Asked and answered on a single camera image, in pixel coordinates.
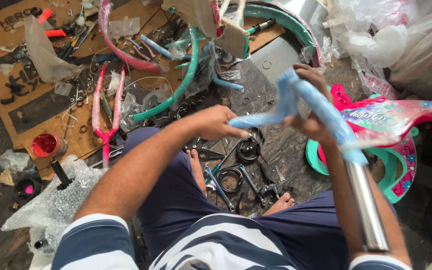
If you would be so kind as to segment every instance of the blue flower graphic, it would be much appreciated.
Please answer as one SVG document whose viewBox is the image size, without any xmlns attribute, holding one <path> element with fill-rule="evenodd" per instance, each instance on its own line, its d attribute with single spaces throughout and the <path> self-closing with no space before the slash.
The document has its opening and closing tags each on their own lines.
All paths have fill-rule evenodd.
<svg viewBox="0 0 432 270">
<path fill-rule="evenodd" d="M 413 154 L 409 154 L 409 155 L 407 156 L 407 160 L 408 160 L 410 163 L 413 163 L 413 162 L 416 161 L 416 156 L 413 155 Z"/>
<path fill-rule="evenodd" d="M 419 106 L 427 109 L 429 106 L 431 106 L 431 101 L 422 100 L 419 103 Z"/>
<path fill-rule="evenodd" d="M 408 189 L 410 188 L 410 186 L 411 186 L 411 180 L 403 181 L 404 191 L 408 191 Z"/>
</svg>

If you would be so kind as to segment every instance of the striped shirt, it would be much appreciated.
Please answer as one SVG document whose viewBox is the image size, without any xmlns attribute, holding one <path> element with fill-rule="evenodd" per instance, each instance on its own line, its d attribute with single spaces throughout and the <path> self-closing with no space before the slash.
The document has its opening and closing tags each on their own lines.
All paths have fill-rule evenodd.
<svg viewBox="0 0 432 270">
<path fill-rule="evenodd" d="M 52 270 L 137 270 L 128 225 L 116 216 L 92 214 L 69 225 Z M 258 222 L 232 214 L 201 218 L 173 241 L 151 270 L 298 269 L 285 247 Z M 389 256 L 364 255 L 350 270 L 411 270 Z"/>
</svg>

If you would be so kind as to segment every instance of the bare foot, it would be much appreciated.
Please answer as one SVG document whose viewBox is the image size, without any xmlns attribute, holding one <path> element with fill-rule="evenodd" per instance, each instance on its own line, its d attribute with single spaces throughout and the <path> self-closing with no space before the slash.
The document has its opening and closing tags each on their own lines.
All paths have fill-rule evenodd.
<svg viewBox="0 0 432 270">
<path fill-rule="evenodd" d="M 186 154 L 188 154 L 189 160 L 191 161 L 192 174 L 196 179 L 196 183 L 198 184 L 199 188 L 201 188 L 204 195 L 208 197 L 208 194 L 206 193 L 205 177 L 203 176 L 203 171 L 201 170 L 201 164 L 199 164 L 198 151 L 196 151 L 196 149 L 191 151 L 186 150 Z"/>
<path fill-rule="evenodd" d="M 294 199 L 291 198 L 290 194 L 286 192 L 281 197 L 279 197 L 279 200 L 277 200 L 269 210 L 267 210 L 266 213 L 264 213 L 263 216 L 271 215 L 276 212 L 279 212 L 281 210 L 285 210 L 286 208 L 290 208 L 294 205 Z"/>
</svg>

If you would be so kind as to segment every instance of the navy shorts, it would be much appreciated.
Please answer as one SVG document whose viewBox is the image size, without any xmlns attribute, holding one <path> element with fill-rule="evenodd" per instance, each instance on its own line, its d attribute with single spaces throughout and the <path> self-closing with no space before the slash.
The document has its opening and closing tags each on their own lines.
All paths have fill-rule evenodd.
<svg viewBox="0 0 432 270">
<path fill-rule="evenodd" d="M 123 155 L 158 132 L 145 127 L 128 134 Z M 189 157 L 179 151 L 148 195 L 137 216 L 154 260 L 200 218 L 226 212 L 213 205 L 193 176 Z M 333 201 L 333 191 L 283 211 L 254 218 L 281 240 L 299 269 L 348 269 L 348 247 Z"/>
</svg>

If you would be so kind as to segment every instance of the person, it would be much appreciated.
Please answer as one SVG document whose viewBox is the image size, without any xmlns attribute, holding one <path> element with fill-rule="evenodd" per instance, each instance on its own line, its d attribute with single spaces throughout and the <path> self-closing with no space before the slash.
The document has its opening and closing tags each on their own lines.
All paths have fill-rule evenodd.
<svg viewBox="0 0 432 270">
<path fill-rule="evenodd" d="M 332 101 L 324 77 L 308 65 L 295 72 Z M 124 156 L 96 184 L 63 232 L 52 270 L 137 269 L 125 220 L 135 212 L 154 260 L 150 269 L 353 269 L 408 270 L 410 259 L 391 206 L 371 180 L 390 255 L 367 253 L 355 216 L 338 146 L 315 116 L 286 117 L 318 141 L 326 155 L 332 189 L 295 203 L 288 193 L 257 218 L 228 213 L 207 199 L 192 138 L 247 138 L 228 126 L 236 117 L 216 105 L 177 120 L 162 130 L 131 132 Z"/>
</svg>

